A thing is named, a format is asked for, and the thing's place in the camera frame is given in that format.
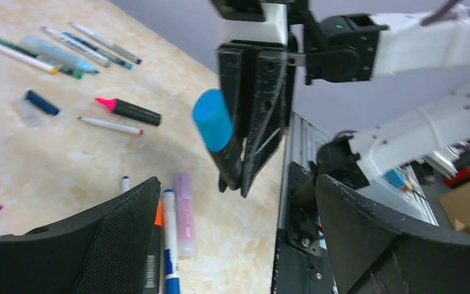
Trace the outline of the orange capped black highlighter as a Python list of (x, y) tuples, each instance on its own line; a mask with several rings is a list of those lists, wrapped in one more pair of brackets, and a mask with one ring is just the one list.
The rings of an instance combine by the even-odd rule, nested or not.
[(152, 227), (151, 243), (144, 267), (143, 294), (153, 294), (160, 292), (162, 226), (162, 202), (159, 201), (154, 225)]

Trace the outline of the blue capped black highlighter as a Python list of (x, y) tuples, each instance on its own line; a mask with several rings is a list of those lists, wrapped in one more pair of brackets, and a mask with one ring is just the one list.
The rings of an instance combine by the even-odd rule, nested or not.
[(218, 168), (219, 191), (238, 190), (242, 174), (241, 146), (221, 90), (203, 92), (193, 107), (192, 119)]

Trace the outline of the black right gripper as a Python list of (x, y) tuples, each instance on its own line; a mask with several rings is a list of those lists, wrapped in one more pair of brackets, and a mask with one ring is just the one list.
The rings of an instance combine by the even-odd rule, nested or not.
[[(289, 125), (296, 78), (290, 54), (299, 52), (299, 44), (293, 34), (285, 46), (256, 43), (255, 56), (244, 61), (247, 48), (242, 44), (225, 44), (217, 51), (220, 89), (232, 125), (217, 162), (219, 188), (222, 192), (227, 187), (239, 189), (244, 198), (257, 174), (278, 149), (283, 129)], [(245, 152), (241, 159), (245, 130)]]

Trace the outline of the green gel pen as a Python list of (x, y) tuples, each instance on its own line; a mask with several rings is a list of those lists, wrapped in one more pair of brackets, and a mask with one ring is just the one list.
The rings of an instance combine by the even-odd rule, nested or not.
[(66, 74), (66, 75), (70, 75), (76, 79), (82, 79), (84, 73), (80, 72), (80, 71), (77, 71), (77, 70), (73, 70), (72, 68), (68, 67), (68, 66), (65, 66), (59, 62), (56, 62), (54, 60), (51, 60), (50, 58), (47, 58), (47, 57), (44, 57), (42, 55), (38, 55), (37, 53), (33, 53), (23, 47), (20, 47), (12, 42), (9, 42), (7, 40), (4, 40), (2, 38), (0, 38), (0, 45), (3, 45), (11, 50), (15, 50), (17, 52), (20, 52), (22, 54), (25, 54), (25, 55), (28, 55), (32, 58), (36, 58), (40, 61), (43, 61), (47, 64), (50, 64), (52, 66), (55, 66), (59, 69), (60, 72)]

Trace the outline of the small blue capped marker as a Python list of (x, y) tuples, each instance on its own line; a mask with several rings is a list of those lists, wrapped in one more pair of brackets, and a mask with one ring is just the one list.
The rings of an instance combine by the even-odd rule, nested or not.
[(129, 176), (123, 176), (121, 179), (121, 192), (125, 193), (131, 189), (131, 180)]

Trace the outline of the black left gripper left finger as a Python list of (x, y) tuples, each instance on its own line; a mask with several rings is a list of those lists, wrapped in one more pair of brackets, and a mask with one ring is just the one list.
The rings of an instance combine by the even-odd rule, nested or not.
[(107, 202), (0, 236), (0, 293), (141, 293), (161, 191), (151, 177)]

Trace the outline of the red capped white marker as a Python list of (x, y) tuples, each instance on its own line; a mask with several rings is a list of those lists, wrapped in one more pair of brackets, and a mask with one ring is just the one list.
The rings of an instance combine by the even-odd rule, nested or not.
[(90, 117), (84, 117), (84, 116), (79, 116), (77, 117), (77, 120), (93, 125), (93, 126), (99, 126), (103, 127), (106, 129), (111, 129), (111, 130), (116, 130), (120, 132), (125, 132), (128, 134), (134, 134), (134, 135), (142, 135), (144, 134), (144, 130), (137, 128), (137, 127), (132, 127), (128, 126), (125, 124), (120, 124), (117, 122), (111, 122), (111, 121), (106, 121), (103, 119), (97, 119), (97, 118), (90, 118)]

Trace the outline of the teal gel pen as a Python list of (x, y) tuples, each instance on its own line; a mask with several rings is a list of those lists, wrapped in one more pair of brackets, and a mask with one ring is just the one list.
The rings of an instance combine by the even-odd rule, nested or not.
[(73, 35), (69, 32), (63, 32), (64, 35), (66, 35), (67, 37), (70, 37), (72, 38), (73, 40), (76, 40), (77, 42), (83, 44), (84, 46), (90, 48), (91, 50), (94, 50), (95, 52), (97, 52), (98, 54), (106, 57), (107, 59), (109, 59), (110, 61), (113, 61), (115, 64), (118, 64), (128, 70), (131, 70), (132, 69), (132, 64), (123, 60), (122, 58), (110, 53), (109, 51), (106, 51), (105, 49), (102, 49), (90, 42), (88, 42), (87, 40), (84, 40), (80, 37), (77, 37), (76, 35)]

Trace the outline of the clear teal pen cap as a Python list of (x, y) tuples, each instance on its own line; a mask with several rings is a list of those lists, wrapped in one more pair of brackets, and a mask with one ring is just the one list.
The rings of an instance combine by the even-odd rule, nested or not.
[(27, 127), (35, 128), (43, 126), (42, 119), (27, 100), (17, 100), (15, 105), (18, 114), (21, 116)]

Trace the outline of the pink capped black highlighter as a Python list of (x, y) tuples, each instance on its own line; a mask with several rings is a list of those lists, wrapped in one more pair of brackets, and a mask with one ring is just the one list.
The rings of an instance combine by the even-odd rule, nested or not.
[(115, 115), (133, 119), (152, 126), (159, 126), (161, 124), (161, 114), (135, 104), (131, 104), (130, 102), (122, 99), (104, 99), (101, 97), (95, 97), (94, 100), (102, 104), (110, 113)]

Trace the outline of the grey capped white marker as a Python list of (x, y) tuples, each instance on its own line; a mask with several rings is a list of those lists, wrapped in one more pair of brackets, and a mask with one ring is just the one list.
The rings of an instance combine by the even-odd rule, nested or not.
[(103, 67), (110, 67), (112, 65), (111, 61), (101, 54), (95, 52), (89, 47), (83, 45), (82, 43), (76, 41), (75, 39), (63, 34), (60, 31), (48, 28), (46, 26), (41, 26), (40, 30), (48, 34), (54, 40), (57, 40), (59, 43), (73, 49), (76, 52), (79, 52), (83, 56), (89, 58), (90, 60), (96, 62), (97, 64)]

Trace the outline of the yellow capped white pen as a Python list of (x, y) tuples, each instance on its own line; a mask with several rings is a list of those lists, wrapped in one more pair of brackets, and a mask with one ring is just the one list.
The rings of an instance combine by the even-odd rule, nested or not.
[(56, 74), (59, 72), (59, 69), (55, 66), (52, 66), (48, 63), (40, 61), (36, 58), (30, 57), (13, 49), (7, 48), (0, 44), (0, 54), (12, 58), (16, 61), (22, 62), (23, 64), (29, 65), (33, 68), (39, 69), (43, 72), (49, 74)]

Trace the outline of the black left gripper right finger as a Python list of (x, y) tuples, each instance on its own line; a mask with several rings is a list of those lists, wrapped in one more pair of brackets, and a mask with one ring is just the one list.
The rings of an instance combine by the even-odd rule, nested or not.
[(327, 175), (315, 191), (340, 293), (470, 293), (470, 234), (400, 213)]

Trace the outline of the dark blue pen cap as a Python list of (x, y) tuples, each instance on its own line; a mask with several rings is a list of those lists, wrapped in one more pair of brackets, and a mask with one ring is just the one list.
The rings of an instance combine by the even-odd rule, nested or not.
[(24, 99), (48, 115), (56, 116), (60, 113), (60, 109), (57, 106), (53, 105), (50, 101), (46, 100), (32, 89), (25, 93)]

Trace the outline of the light blue correction tape pen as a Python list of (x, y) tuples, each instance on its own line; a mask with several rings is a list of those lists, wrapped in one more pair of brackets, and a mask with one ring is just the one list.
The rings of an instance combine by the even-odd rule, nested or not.
[(79, 57), (61, 47), (53, 45), (35, 35), (26, 35), (20, 40), (20, 46), (38, 55), (50, 58), (73, 70), (98, 74), (99, 70), (86, 59)]

